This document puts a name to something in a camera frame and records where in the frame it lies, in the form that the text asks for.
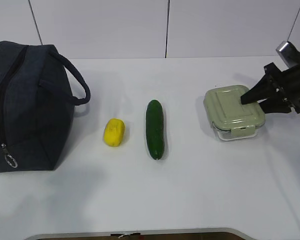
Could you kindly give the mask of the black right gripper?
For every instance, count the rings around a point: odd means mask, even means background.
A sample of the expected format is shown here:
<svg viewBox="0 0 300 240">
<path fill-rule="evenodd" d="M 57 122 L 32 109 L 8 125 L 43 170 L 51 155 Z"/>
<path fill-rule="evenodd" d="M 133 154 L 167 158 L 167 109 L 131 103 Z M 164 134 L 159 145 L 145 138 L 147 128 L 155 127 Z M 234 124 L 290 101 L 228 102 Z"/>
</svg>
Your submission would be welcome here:
<svg viewBox="0 0 300 240">
<path fill-rule="evenodd" d="M 300 114 L 300 64 L 281 71 L 273 62 L 264 67 L 265 75 L 240 97 L 242 105 L 261 102 L 265 114 Z"/>
</svg>

